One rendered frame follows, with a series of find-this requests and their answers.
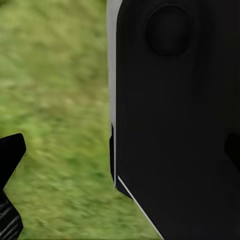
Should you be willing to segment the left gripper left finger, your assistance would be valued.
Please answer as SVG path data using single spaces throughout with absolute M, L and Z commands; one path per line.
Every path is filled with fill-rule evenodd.
M 22 133 L 0 138 L 0 193 L 26 152 Z

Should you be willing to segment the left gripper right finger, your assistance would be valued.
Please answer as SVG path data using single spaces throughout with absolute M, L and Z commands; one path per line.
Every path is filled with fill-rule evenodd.
M 227 135 L 224 151 L 240 173 L 240 135 L 229 133 Z

